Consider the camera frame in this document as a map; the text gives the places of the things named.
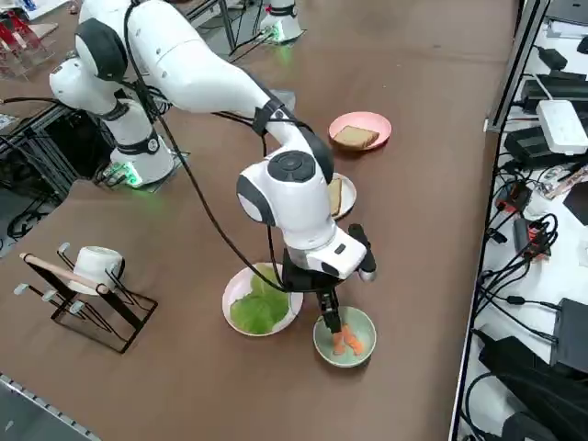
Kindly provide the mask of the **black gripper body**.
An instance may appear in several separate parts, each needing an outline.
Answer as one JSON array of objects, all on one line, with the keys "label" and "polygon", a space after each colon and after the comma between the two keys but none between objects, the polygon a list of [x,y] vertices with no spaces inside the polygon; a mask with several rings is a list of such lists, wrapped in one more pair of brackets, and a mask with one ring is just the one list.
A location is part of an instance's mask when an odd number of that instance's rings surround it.
[{"label": "black gripper body", "polygon": [[341,283],[337,277],[296,266],[288,250],[283,252],[281,281],[287,291],[303,294],[331,292]]}]

